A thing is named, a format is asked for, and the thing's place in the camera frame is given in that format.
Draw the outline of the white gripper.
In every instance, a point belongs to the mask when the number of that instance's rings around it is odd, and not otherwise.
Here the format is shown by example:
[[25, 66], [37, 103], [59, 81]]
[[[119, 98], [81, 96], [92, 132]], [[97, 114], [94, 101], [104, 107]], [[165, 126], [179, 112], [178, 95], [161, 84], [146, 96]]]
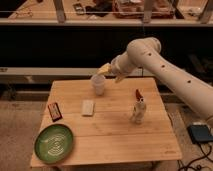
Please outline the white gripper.
[[127, 54], [118, 55], [111, 63], [101, 66], [97, 73], [99, 75], [107, 74], [110, 71], [116, 75], [115, 83], [121, 82], [126, 76], [130, 75], [139, 65]]

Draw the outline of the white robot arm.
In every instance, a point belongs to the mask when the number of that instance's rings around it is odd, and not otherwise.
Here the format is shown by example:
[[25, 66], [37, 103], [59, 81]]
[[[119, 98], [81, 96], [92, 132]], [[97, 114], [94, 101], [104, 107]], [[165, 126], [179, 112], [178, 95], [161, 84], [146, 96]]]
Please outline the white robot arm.
[[155, 37], [135, 39], [123, 54], [101, 66], [98, 74], [112, 73], [120, 82], [134, 69], [145, 68], [213, 128], [213, 87], [165, 60], [160, 51]]

